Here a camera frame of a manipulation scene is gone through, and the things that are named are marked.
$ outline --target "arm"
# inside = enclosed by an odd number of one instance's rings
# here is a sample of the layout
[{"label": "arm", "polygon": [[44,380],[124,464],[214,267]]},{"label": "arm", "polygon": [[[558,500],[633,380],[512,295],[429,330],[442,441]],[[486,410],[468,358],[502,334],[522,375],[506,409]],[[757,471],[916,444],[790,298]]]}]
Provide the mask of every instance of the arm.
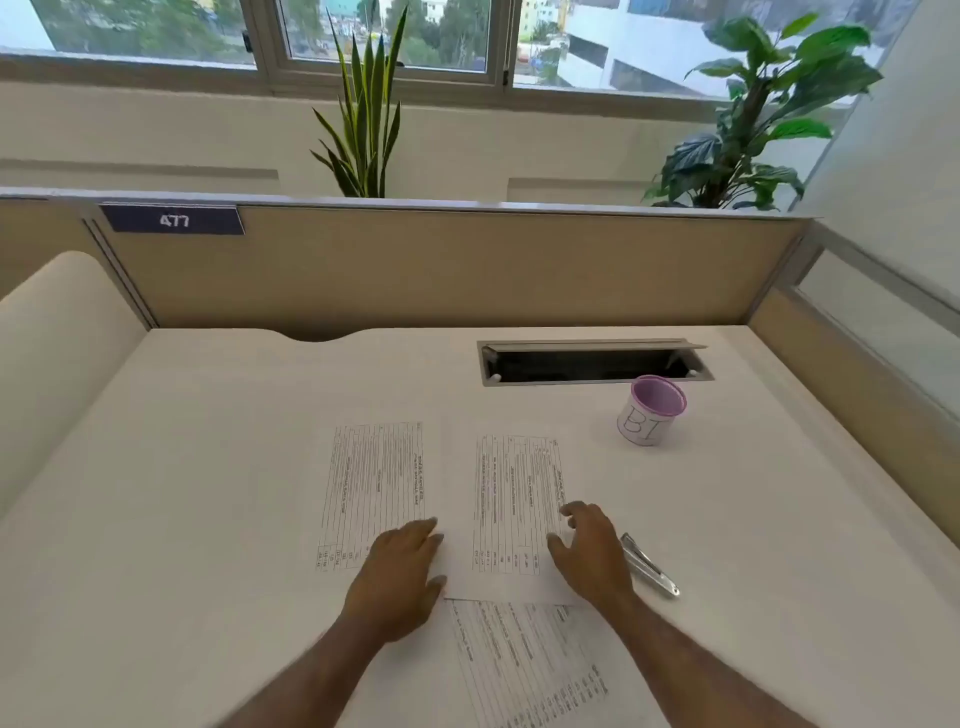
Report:
[{"label": "arm", "polygon": [[557,569],[619,636],[673,728],[812,727],[643,603],[599,506],[578,500],[560,512],[576,532],[570,548],[547,537]]},{"label": "arm", "polygon": [[441,533],[436,519],[381,533],[320,639],[220,728],[330,728],[380,648],[422,626],[446,583],[426,580]]}]

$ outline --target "forearm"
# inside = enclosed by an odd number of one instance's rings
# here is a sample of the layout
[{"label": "forearm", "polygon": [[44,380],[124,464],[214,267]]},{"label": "forearm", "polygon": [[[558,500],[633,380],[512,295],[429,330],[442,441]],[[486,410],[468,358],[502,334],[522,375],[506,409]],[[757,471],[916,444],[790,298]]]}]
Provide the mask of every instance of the forearm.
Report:
[{"label": "forearm", "polygon": [[330,728],[381,646],[367,624],[340,616],[220,728]]},{"label": "forearm", "polygon": [[600,610],[672,728],[812,725],[671,625],[636,595]]}]

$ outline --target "white desk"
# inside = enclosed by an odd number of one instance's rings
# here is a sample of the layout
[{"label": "white desk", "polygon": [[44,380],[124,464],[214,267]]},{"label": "white desk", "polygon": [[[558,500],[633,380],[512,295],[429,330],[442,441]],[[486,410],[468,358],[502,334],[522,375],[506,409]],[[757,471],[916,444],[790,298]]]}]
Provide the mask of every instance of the white desk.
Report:
[{"label": "white desk", "polygon": [[[485,388],[478,373],[478,340],[680,336],[708,345],[716,379],[684,385],[689,408],[659,449],[616,431],[625,384]],[[318,427],[411,404],[572,428],[589,498],[684,592],[645,591],[651,603],[822,726],[960,716],[955,550],[745,328],[394,329],[325,344],[161,329],[0,523],[0,724],[226,712],[339,608],[299,567]],[[418,682],[432,649],[445,647],[426,634],[383,654],[358,699],[394,700],[396,725],[469,725],[433,699],[456,694],[456,674]]]}]

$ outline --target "person's right arm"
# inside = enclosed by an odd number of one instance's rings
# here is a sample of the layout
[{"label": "person's right arm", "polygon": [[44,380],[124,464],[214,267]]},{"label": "person's right arm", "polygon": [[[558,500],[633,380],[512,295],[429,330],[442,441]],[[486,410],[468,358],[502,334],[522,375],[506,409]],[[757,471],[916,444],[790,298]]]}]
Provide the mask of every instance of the person's right arm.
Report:
[{"label": "person's right arm", "polygon": [[616,531],[599,506],[577,500],[561,513],[575,535],[570,548],[547,536],[557,569],[623,641],[672,728],[811,728],[636,595]]}]

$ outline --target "white and purple cup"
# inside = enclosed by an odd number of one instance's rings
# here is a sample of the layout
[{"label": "white and purple cup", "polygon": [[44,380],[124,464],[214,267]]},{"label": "white and purple cup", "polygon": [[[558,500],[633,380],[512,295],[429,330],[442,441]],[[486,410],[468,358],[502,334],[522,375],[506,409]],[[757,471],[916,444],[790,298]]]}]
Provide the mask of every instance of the white and purple cup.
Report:
[{"label": "white and purple cup", "polygon": [[634,445],[659,445],[685,409],[686,395],[672,381],[657,375],[638,376],[630,384],[630,397],[616,418],[616,428]]}]

